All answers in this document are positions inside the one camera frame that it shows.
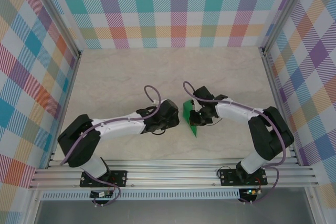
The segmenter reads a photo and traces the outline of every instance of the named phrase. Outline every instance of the white arm segment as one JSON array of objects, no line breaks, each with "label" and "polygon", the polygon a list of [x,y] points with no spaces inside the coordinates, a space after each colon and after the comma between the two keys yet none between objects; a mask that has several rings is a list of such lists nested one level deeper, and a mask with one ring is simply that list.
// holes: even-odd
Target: white arm segment
[{"label": "white arm segment", "polygon": [[[119,118],[140,118],[141,115],[133,112],[127,116],[121,116]],[[104,124],[105,121],[110,119],[93,119],[92,125],[102,124],[102,126],[97,127],[96,131],[100,132],[100,141],[111,140],[115,137],[125,136],[125,135],[137,135],[145,129],[145,124],[143,120],[140,121],[117,121],[109,124]],[[106,167],[101,158],[93,154],[91,159],[89,159],[85,164],[80,166],[84,171],[88,172],[95,178],[99,178],[106,173]]]},{"label": "white arm segment", "polygon": [[[230,98],[223,99],[223,101],[233,102],[233,100]],[[220,118],[227,118],[241,124],[248,124],[248,121],[252,117],[259,115],[254,111],[248,111],[244,108],[240,108],[226,103],[217,104],[216,112]],[[260,157],[259,154],[254,150],[243,159],[243,161],[241,162],[241,166],[248,174],[252,174],[266,163],[267,160]]]},{"label": "white arm segment", "polygon": [[[232,99],[226,98],[222,101],[233,102]],[[227,103],[219,103],[216,105],[216,112],[220,118],[227,118],[241,124],[247,124],[253,116],[258,116],[256,112],[248,111],[244,108],[240,108]]]}]

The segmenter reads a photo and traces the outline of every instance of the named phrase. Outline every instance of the metal frame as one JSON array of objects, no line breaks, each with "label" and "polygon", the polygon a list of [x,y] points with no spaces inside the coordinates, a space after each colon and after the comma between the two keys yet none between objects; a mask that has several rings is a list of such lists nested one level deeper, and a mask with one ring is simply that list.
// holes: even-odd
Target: metal frame
[{"label": "metal frame", "polygon": [[70,27],[72,27],[73,32],[76,34],[77,40],[78,40],[78,46],[81,47],[82,50],[87,49],[88,46],[85,42],[85,39],[83,38],[82,33],[79,30],[79,27],[69,9],[69,6],[67,4],[67,2],[65,0],[57,0],[59,5],[61,6],[65,18],[67,19],[67,21],[69,22]]},{"label": "metal frame", "polygon": [[282,1],[283,0],[275,0],[274,1],[273,6],[272,6],[272,8],[271,8],[271,10],[270,10],[270,12],[269,12],[269,14],[267,16],[267,19],[266,19],[265,23],[264,23],[264,27],[262,29],[262,32],[261,32],[261,34],[258,37],[258,40],[257,40],[257,43],[256,43],[256,45],[258,47],[262,46],[262,43],[263,43],[263,41],[265,39],[265,36],[267,34],[267,31],[268,31],[268,28],[271,26],[272,21],[273,21],[276,13],[278,11],[279,6],[282,3]]},{"label": "metal frame", "polygon": [[[209,189],[224,188],[216,175],[217,170],[227,165],[234,168],[241,159],[192,159],[192,160],[148,160],[106,161],[111,170],[127,170],[126,189]],[[79,187],[82,170],[59,166],[59,161],[50,161],[48,169],[36,170],[30,185],[34,190],[83,190]],[[286,158],[279,166],[279,187],[317,186],[314,172],[309,166],[299,166],[296,157]],[[276,179],[273,169],[266,169],[268,185]],[[230,186],[228,188],[249,188]]]},{"label": "metal frame", "polygon": [[[288,1],[279,22],[276,24],[266,43],[266,52],[274,44],[296,2],[297,0]],[[260,53],[263,58],[265,71],[276,105],[282,116],[286,118],[283,104],[269,67],[268,59],[262,51],[260,51]],[[65,102],[65,109],[61,115],[57,134],[61,130],[62,122],[65,117],[65,111],[75,82],[79,62],[80,59],[76,63],[74,76],[70,83],[69,93]],[[55,139],[52,151],[55,150],[56,145],[57,141]],[[301,160],[297,160],[293,148],[290,149],[290,154],[291,156],[286,158],[286,161],[279,166],[280,180],[278,187],[304,187],[315,220],[317,223],[326,223],[323,221],[324,217],[316,197],[314,187],[318,186],[318,181],[314,175],[312,167],[300,166],[299,163],[302,162]],[[161,199],[171,199],[172,197],[174,199],[213,199],[237,198],[237,190],[246,188],[242,186],[222,187],[216,174],[220,167],[226,165],[234,168],[240,160],[241,159],[107,161],[107,164],[111,170],[125,169],[128,171],[127,185],[125,188],[122,188],[122,200],[158,199],[158,197]],[[280,159],[275,158],[273,161],[278,162]],[[88,193],[94,188],[83,189],[79,187],[81,170],[70,168],[66,165],[60,166],[59,163],[59,161],[53,161],[52,153],[48,168],[36,170],[36,174],[30,186],[29,197],[27,197],[27,204],[30,205],[30,208],[23,223],[34,222],[41,200],[90,200]],[[269,184],[265,187],[271,187],[275,182],[276,173],[272,169],[267,169],[266,175]]]},{"label": "metal frame", "polygon": [[287,3],[285,4],[281,12],[281,15],[279,17],[279,20],[275,24],[271,34],[268,37],[267,42],[265,43],[264,52],[266,52],[266,54],[267,52],[269,52],[269,50],[272,48],[273,44],[277,40],[283,26],[285,25],[288,17],[291,15],[292,11],[294,10],[294,7],[297,2],[298,0],[288,0]]},{"label": "metal frame", "polygon": [[53,0],[41,0],[41,1],[43,3],[43,6],[45,7],[47,12],[49,13],[51,19],[55,23],[56,27],[58,28],[60,34],[63,36],[63,38],[64,38],[65,42],[67,43],[71,52],[74,55],[76,55],[77,57],[79,57],[80,50],[77,47],[72,35],[70,34],[69,29],[67,28],[67,26],[63,22],[63,19],[62,19],[60,13],[57,11],[57,8],[54,5]]},{"label": "metal frame", "polygon": [[47,159],[46,162],[43,164],[43,167],[45,167],[45,168],[48,167],[48,164],[49,164],[50,160],[52,159],[52,156],[55,153],[55,150],[56,150],[56,147],[57,147],[57,137],[61,134],[61,130],[62,130],[63,122],[64,122],[64,119],[65,119],[65,115],[66,115],[66,112],[67,112],[67,109],[68,109],[72,89],[74,88],[74,85],[75,85],[75,80],[76,80],[76,76],[77,76],[77,73],[78,73],[80,60],[81,60],[81,54],[79,55],[79,58],[76,60],[75,67],[73,69],[73,74],[72,74],[70,84],[69,84],[69,90],[68,90],[68,93],[66,95],[66,98],[65,98],[65,101],[64,101],[64,106],[63,106],[63,109],[62,109],[60,117],[59,117],[59,123],[57,125],[55,137],[53,139],[53,144],[51,145],[52,147],[47,154],[49,159]]},{"label": "metal frame", "polygon": [[[267,75],[267,78],[268,78],[268,81],[269,81],[269,85],[271,87],[271,91],[272,91],[276,106],[277,106],[279,112],[281,113],[282,117],[286,120],[288,126],[290,127],[290,124],[289,124],[288,119],[287,119],[286,114],[285,114],[284,104],[281,101],[281,95],[279,93],[279,90],[277,89],[277,86],[276,86],[276,83],[275,83],[275,76],[273,75],[273,72],[271,70],[269,59],[266,55],[266,51],[263,52],[262,49],[260,49],[260,55],[261,55],[262,62],[263,62],[264,67],[265,67],[266,75]],[[294,152],[298,151],[298,147],[297,147],[295,142],[292,145],[292,147],[293,147]],[[296,155],[296,158],[298,160],[298,164],[303,165],[303,161],[301,159],[301,156]],[[317,189],[314,188],[314,187],[305,187],[305,191],[306,191],[308,203],[309,203],[310,209],[312,211],[315,222],[318,223],[318,224],[327,224],[327,221],[326,221],[326,219],[324,217],[324,214],[323,214],[323,211],[322,211],[321,204],[320,204],[319,199],[318,199]]]}]

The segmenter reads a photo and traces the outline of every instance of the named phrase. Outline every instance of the gray floor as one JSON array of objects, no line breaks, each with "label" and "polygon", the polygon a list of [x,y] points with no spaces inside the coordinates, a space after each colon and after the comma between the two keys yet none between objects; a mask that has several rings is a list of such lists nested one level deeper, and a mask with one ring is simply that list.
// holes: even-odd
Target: gray floor
[{"label": "gray floor", "polygon": [[[254,149],[247,125],[222,120],[199,127],[194,137],[182,119],[182,104],[190,99],[182,88],[184,80],[255,108],[275,104],[257,47],[85,50],[63,129],[80,114],[113,118],[150,106],[143,87],[151,84],[179,106],[180,125],[161,136],[129,135],[99,143],[98,156],[123,160],[247,156]],[[63,157],[58,148],[54,160]]]},{"label": "gray floor", "polygon": [[120,200],[105,208],[90,201],[43,201],[35,224],[313,224],[303,188],[276,189],[265,201]]}]

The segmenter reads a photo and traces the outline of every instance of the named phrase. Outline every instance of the black cable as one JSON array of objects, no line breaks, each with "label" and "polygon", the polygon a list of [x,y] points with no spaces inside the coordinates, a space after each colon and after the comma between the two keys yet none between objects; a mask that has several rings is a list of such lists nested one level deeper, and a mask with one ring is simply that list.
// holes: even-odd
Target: black cable
[{"label": "black cable", "polygon": [[218,177],[218,178],[220,178],[219,170],[222,169],[223,167],[227,167],[227,168],[231,169],[231,167],[228,167],[227,165],[224,165],[224,166],[220,167],[220,168],[217,170],[217,177]]},{"label": "black cable", "polygon": [[147,109],[147,110],[155,110],[156,107],[155,107],[155,106],[150,106],[150,107],[147,107],[146,109]]},{"label": "black cable", "polygon": [[152,134],[156,135],[156,136],[160,136],[160,135],[163,135],[165,132],[166,132],[166,129],[164,129],[163,132],[161,132],[161,133],[154,133],[154,132],[152,132]]},{"label": "black cable", "polygon": [[215,122],[214,124],[206,124],[206,126],[214,126],[216,125],[217,123],[219,123],[223,118],[219,119],[217,122]]}]

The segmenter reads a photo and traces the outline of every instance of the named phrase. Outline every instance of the green object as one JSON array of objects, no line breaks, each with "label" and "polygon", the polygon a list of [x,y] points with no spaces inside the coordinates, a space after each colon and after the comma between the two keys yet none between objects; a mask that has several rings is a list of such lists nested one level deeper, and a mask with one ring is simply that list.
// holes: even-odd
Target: green object
[{"label": "green object", "polygon": [[191,104],[191,100],[183,103],[183,118],[187,121],[187,123],[190,126],[191,130],[193,131],[195,137],[197,137],[197,127],[190,125],[190,121],[189,121],[190,110],[193,110],[193,105]]}]

